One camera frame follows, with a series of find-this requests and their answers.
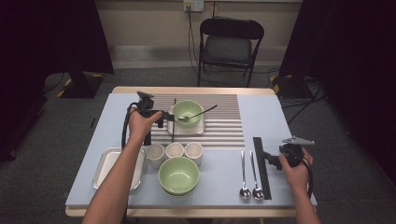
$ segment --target hand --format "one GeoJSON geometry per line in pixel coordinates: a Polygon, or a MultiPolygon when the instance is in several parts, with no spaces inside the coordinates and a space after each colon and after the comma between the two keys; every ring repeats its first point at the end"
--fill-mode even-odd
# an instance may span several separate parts
{"type": "Polygon", "coordinates": [[[151,131],[152,124],[161,118],[163,112],[159,111],[149,118],[143,118],[136,108],[131,108],[131,117],[129,118],[129,139],[136,139],[143,142],[146,135],[151,131]]]}
{"type": "MultiPolygon", "coordinates": [[[[303,153],[305,157],[305,162],[309,163],[312,165],[312,162],[314,161],[314,158],[309,155],[309,153],[303,148],[303,153]]],[[[303,165],[301,162],[298,166],[296,167],[290,167],[288,160],[283,154],[279,155],[279,160],[280,163],[283,166],[283,170],[286,173],[286,179],[288,180],[288,183],[290,185],[291,190],[296,193],[296,192],[305,192],[306,193],[306,186],[308,184],[308,171],[306,167],[303,165]]]]}

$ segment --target chair seat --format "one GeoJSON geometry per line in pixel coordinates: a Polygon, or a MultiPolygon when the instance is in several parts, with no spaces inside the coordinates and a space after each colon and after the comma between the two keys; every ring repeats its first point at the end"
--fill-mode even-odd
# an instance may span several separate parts
{"type": "Polygon", "coordinates": [[[251,41],[248,39],[211,35],[207,37],[204,63],[251,63],[251,41]]]}

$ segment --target green bowl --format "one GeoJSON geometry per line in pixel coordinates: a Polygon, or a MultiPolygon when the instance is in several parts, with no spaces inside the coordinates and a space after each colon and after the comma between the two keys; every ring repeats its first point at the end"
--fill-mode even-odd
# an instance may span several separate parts
{"type": "Polygon", "coordinates": [[[194,101],[180,101],[176,103],[172,109],[172,114],[175,115],[176,125],[181,128],[193,128],[198,125],[198,121],[202,115],[188,119],[186,121],[179,120],[179,117],[192,117],[196,114],[201,113],[204,109],[194,101]]]}
{"type": "Polygon", "coordinates": [[[158,178],[167,193],[182,196],[192,191],[198,184],[199,169],[192,160],[175,157],[163,163],[158,178]]]}

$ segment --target striped placemat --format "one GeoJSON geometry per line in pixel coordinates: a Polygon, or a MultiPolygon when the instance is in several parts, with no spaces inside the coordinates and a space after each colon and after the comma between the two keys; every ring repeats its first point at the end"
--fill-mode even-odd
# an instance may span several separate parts
{"type": "MultiPolygon", "coordinates": [[[[245,149],[245,140],[242,129],[241,117],[237,96],[234,94],[158,94],[153,98],[154,108],[168,111],[176,102],[193,100],[204,109],[212,105],[218,105],[215,109],[205,113],[205,130],[202,133],[176,134],[174,142],[187,145],[189,142],[198,142],[204,148],[214,149],[245,149]]],[[[163,128],[154,125],[151,129],[151,143],[167,145],[172,142],[172,129],[168,130],[168,122],[164,122],[163,128]]]]}

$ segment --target white plate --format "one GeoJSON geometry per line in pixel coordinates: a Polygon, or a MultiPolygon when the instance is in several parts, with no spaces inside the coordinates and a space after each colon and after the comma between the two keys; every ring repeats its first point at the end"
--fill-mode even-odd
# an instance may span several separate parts
{"type": "MultiPolygon", "coordinates": [[[[120,147],[108,148],[102,155],[99,161],[98,168],[96,169],[95,176],[93,178],[93,187],[98,189],[102,184],[103,180],[107,176],[111,167],[113,167],[116,160],[121,154],[120,147]]],[[[136,189],[140,184],[140,176],[142,175],[143,164],[145,162],[145,152],[143,150],[139,151],[137,156],[136,167],[134,168],[134,179],[132,180],[131,189],[136,189]]]]}
{"type": "MultiPolygon", "coordinates": [[[[173,107],[171,106],[168,110],[169,114],[172,114],[173,107]]],[[[174,122],[168,120],[168,132],[173,132],[174,122]]],[[[182,128],[179,127],[176,123],[175,125],[175,135],[182,135],[182,134],[196,134],[196,133],[203,133],[205,130],[205,117],[204,114],[202,115],[201,119],[198,121],[197,126],[192,128],[182,128]]]]}

